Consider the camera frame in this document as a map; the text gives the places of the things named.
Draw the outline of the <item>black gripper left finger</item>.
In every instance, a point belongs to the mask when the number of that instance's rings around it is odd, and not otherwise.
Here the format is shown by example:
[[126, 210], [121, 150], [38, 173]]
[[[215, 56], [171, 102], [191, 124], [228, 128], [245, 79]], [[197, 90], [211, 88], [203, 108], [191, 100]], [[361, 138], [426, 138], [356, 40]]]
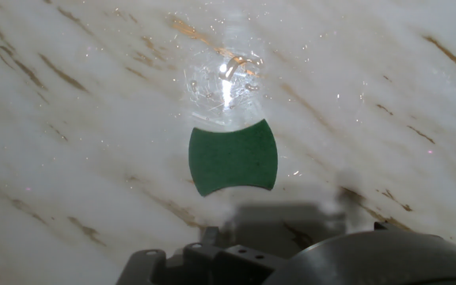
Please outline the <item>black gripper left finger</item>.
[[116, 285], [261, 285], [285, 265], [283, 258], [234, 245], [219, 245], [219, 228], [167, 257], [161, 249], [133, 253]]

